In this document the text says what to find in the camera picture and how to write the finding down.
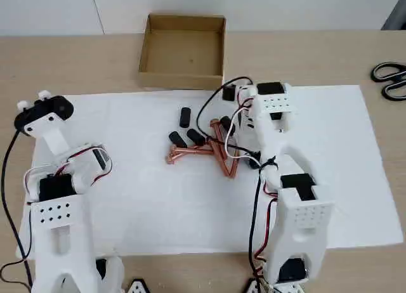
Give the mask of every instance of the white wall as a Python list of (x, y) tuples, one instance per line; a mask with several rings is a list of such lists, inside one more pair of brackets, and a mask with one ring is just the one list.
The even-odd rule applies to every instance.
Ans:
[(0, 35), (102, 33), (93, 0), (0, 0)]
[[(106, 33), (151, 11), (225, 15), (229, 30), (380, 29), (398, 0), (96, 0)], [(93, 0), (0, 0), (0, 35), (101, 34)]]

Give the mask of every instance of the black wire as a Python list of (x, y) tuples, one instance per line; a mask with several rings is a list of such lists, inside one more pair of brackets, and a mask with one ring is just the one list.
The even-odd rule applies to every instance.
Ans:
[(255, 268), (255, 265), (254, 265), (254, 260), (252, 259), (252, 240), (253, 240), (253, 237), (254, 237), (256, 211), (257, 211), (257, 208), (258, 208), (258, 197), (259, 197), (260, 189), (261, 189), (261, 169), (259, 170), (258, 183), (256, 185), (255, 198), (254, 198), (254, 209), (252, 211), (252, 221), (251, 221), (251, 229), (249, 230), (249, 244), (248, 244), (249, 265), (251, 266), (252, 272), (254, 274), (259, 293), (261, 293), (261, 287), (260, 287), (261, 284), (259, 282), (258, 272), (256, 271), (256, 268)]
[[(206, 138), (209, 138), (210, 140), (213, 140), (213, 141), (216, 142), (217, 144), (224, 145), (224, 142), (220, 141), (220, 140), (217, 139), (217, 138), (212, 137), (210, 134), (206, 133), (205, 131), (203, 131), (203, 129), (200, 128), (200, 126), (199, 126), (199, 119), (200, 119), (200, 116), (202, 115), (203, 110), (207, 107), (207, 105), (210, 103), (210, 101), (211, 101), (222, 89), (224, 89), (224, 87), (226, 87), (226, 86), (232, 84), (232, 83), (235, 82), (235, 81), (239, 81), (239, 80), (241, 80), (241, 79), (246, 79), (246, 80), (248, 80), (251, 84), (253, 84), (252, 79), (250, 79), (250, 78), (247, 77), (247, 76), (240, 76), (240, 77), (236, 77), (236, 78), (234, 78), (234, 79), (230, 79), (228, 82), (225, 82), (223, 85), (221, 85), (220, 88), (218, 88), (218, 89), (210, 96), (210, 98), (203, 104), (202, 108), (200, 109), (199, 113), (197, 114), (197, 117), (196, 117), (196, 126), (197, 126), (197, 129), (198, 129), (202, 134), (204, 134), (204, 135), (206, 136)], [(243, 152), (247, 152), (249, 155), (253, 155), (253, 153), (254, 153), (254, 152), (252, 152), (251, 150), (248, 150), (248, 149), (246, 149), (246, 148), (244, 148), (244, 147), (241, 147), (241, 146), (228, 145), (228, 147), (235, 148), (235, 149), (241, 150), (241, 151), (243, 151)]]
[(31, 292), (30, 286), (27, 285), (25, 282), (18, 282), (18, 281), (14, 281), (14, 280), (7, 280), (7, 279), (5, 279), (4, 276), (3, 276), (3, 272), (4, 272), (4, 269), (5, 269), (5, 268), (7, 268), (8, 266), (13, 266), (13, 265), (15, 265), (15, 264), (20, 264), (20, 263), (22, 263), (23, 261), (26, 261), (26, 259), (28, 258), (28, 256), (30, 256), (31, 248), (32, 248), (31, 210), (30, 210), (30, 212), (29, 212), (29, 228), (30, 228), (30, 245), (29, 245), (27, 254), (26, 254), (23, 258), (21, 258), (20, 260), (15, 261), (14, 263), (7, 263), (7, 264), (4, 264), (4, 265), (1, 267), (1, 269), (0, 269), (0, 279), (1, 279), (3, 282), (7, 282), (7, 283), (18, 283), (18, 284), (20, 284), (20, 285), (23, 285), (25, 288), (27, 288), (28, 292)]
[[(17, 140), (17, 137), (18, 137), (19, 134), (20, 134), (20, 131), (16, 130), (16, 132), (15, 132), (15, 134), (13, 136), (13, 139), (11, 139), (11, 142), (8, 145), (6, 155), (4, 156), (3, 166), (1, 168), (1, 202), (3, 203), (4, 212), (6, 213), (6, 217), (8, 219), (8, 222), (10, 223), (10, 227), (11, 227), (11, 230), (13, 231), (15, 240), (16, 240), (17, 245), (18, 245), (18, 248), (20, 249), (21, 257), (25, 258), (26, 255), (25, 255), (25, 252), (24, 252), (23, 245), (21, 243), (20, 237), (18, 236), (18, 232), (17, 232), (17, 229), (16, 229), (16, 227), (14, 225), (13, 218), (11, 217), (11, 214), (10, 214), (10, 212), (8, 210), (7, 201), (6, 201), (6, 192), (5, 192), (5, 178), (6, 178), (7, 161), (8, 161), (8, 157), (10, 155), (10, 152), (13, 149), (13, 146), (14, 146), (15, 141)], [(27, 261), (24, 261), (24, 266), (25, 266), (25, 272), (27, 274), (27, 280), (28, 280), (29, 287), (32, 287), (32, 276), (31, 276), (30, 266), (28, 265)]]
[(272, 287), (272, 290), (275, 292), (278, 292), (278, 293), (282, 293), (282, 291), (281, 290), (279, 290), (278, 288), (275, 288), (275, 287)]
[(255, 268), (255, 265), (254, 265), (254, 260), (252, 259), (252, 240), (254, 238), (255, 222), (256, 222), (256, 211), (257, 211), (257, 208), (258, 208), (259, 191), (261, 190), (261, 171), (266, 166), (269, 166), (269, 165), (273, 165), (273, 166), (278, 168), (278, 164), (275, 163), (275, 158), (276, 157), (273, 157), (272, 159), (268, 159), (259, 168), (258, 183), (256, 185), (255, 198), (254, 198), (254, 209), (252, 210), (251, 229), (249, 231), (248, 260), (249, 260), (249, 265), (251, 266), (251, 269), (252, 269), (252, 273), (254, 274), (259, 293), (261, 293), (261, 284), (259, 282), (258, 272), (256, 271), (256, 268)]

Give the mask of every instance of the white plastic knob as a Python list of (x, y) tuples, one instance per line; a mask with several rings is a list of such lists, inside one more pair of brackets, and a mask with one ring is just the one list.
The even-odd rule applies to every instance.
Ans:
[(38, 93), (40, 100), (45, 100), (52, 97), (52, 94), (48, 90), (42, 90)]
[(30, 108), (31, 106), (32, 106), (32, 104), (29, 101), (19, 101), (17, 103), (17, 109), (20, 112), (23, 112), (24, 110)]

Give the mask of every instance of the perforated white panel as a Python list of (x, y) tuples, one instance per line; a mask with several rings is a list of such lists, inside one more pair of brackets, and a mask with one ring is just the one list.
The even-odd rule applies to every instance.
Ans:
[(292, 111), (291, 101), (286, 93), (258, 95), (261, 113), (290, 112)]
[(76, 195), (33, 203), (32, 221), (36, 230), (59, 228), (75, 223), (82, 218), (82, 201)]
[(295, 224), (298, 228), (316, 228), (325, 218), (329, 217), (326, 205), (298, 207), (295, 210)]

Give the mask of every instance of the black cylinder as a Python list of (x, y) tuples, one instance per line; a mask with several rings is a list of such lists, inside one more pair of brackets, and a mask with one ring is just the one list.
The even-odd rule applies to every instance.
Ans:
[(193, 128), (188, 130), (187, 136), (198, 146), (203, 146), (206, 144), (206, 139), (203, 137), (203, 135), (198, 133)]
[[(222, 117), (220, 119), (220, 124), (223, 126), (225, 131), (228, 131), (230, 129), (230, 126), (231, 126), (231, 119), (229, 117), (227, 117), (227, 116)], [(231, 129), (230, 136), (233, 136), (234, 132), (235, 132), (235, 125), (233, 125), (233, 128)]]
[(188, 146), (186, 144), (186, 142), (183, 141), (182, 137), (176, 131), (173, 131), (172, 133), (169, 134), (169, 139), (177, 147), (187, 148), (187, 146)]
[(180, 111), (179, 126), (182, 128), (187, 128), (190, 125), (190, 108), (183, 107)]

